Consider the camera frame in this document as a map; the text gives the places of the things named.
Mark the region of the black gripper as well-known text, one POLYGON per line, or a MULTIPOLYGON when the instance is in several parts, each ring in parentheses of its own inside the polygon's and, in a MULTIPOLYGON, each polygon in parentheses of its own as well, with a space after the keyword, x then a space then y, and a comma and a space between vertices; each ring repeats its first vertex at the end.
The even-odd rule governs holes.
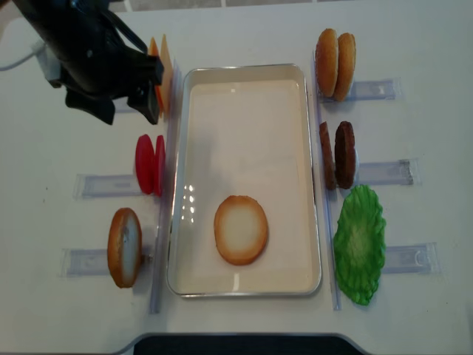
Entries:
POLYGON ((47 44, 61 62, 61 86, 67 88, 66 105, 111 125, 115 98, 150 124, 160 114, 154 85, 163 82, 164 66, 158 55, 122 21, 62 21, 47 28, 47 44))

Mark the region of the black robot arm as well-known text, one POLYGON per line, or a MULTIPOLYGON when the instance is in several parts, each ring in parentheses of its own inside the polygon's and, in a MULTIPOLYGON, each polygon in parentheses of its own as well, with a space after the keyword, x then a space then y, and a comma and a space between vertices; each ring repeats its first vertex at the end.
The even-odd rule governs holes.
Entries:
POLYGON ((58 59, 49 83, 65 87, 65 104, 105 124, 115 117, 114 101, 126 98, 147 121, 158 122, 155 87, 162 61, 111 10, 107 1, 16 1, 17 8, 58 59))

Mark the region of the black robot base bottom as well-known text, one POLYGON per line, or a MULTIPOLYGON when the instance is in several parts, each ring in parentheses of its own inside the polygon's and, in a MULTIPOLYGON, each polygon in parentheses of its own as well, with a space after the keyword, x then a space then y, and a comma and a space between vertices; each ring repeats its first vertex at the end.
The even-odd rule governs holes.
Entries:
POLYGON ((348 341, 332 336, 176 335, 139 341, 134 354, 360 354, 348 341))

